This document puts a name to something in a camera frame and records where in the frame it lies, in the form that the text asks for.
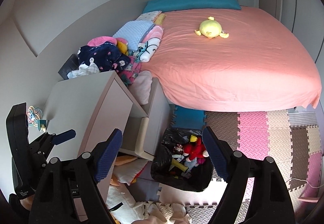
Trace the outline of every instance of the black plastic bag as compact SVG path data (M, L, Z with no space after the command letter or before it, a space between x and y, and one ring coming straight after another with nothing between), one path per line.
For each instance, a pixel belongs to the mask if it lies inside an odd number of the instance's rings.
M177 144L184 145L188 143L191 135L201 137L201 133L202 130L167 128L151 166L152 178L157 182L180 190L194 192L204 191L212 180L213 175L213 164L209 157L206 158L206 162L203 165L194 167L191 170L192 176L189 179L177 179L169 173L172 160L171 150L173 150Z

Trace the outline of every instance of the orange plush toy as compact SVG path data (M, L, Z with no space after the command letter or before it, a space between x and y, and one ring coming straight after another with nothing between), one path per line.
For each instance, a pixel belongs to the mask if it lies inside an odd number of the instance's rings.
M191 143L186 144L183 147L183 155L189 156L186 158L187 162L191 162L196 157L197 158L209 157L209 154L208 154L204 144L201 141L201 137L197 138L197 141L194 145Z

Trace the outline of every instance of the coral bed cover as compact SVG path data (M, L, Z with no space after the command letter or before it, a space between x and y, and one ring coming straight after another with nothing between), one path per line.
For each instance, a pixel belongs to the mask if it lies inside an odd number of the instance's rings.
M197 36L213 16L227 39ZM142 69L152 72L173 103L206 111L272 111L311 104L321 81L297 38L258 8L166 13L160 47Z

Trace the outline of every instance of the pile of clothes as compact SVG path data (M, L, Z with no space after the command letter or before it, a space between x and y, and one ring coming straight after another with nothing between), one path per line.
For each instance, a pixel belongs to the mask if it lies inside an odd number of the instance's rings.
M141 70L141 63L148 62L160 45L163 29L154 23L161 11L140 15L127 22L112 37L97 37L79 49L79 70L68 74L69 78L114 70L123 83L134 83Z

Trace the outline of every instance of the person's leg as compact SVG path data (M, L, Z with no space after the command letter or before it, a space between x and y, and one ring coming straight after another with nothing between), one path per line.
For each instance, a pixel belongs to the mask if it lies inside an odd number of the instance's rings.
M155 204L152 204L149 207L148 213L150 214L148 219L136 220L132 224L167 224L166 218L158 210L158 207Z
M172 204L173 215L170 218L170 222L173 224L191 224L191 218L186 213L186 209L183 205Z

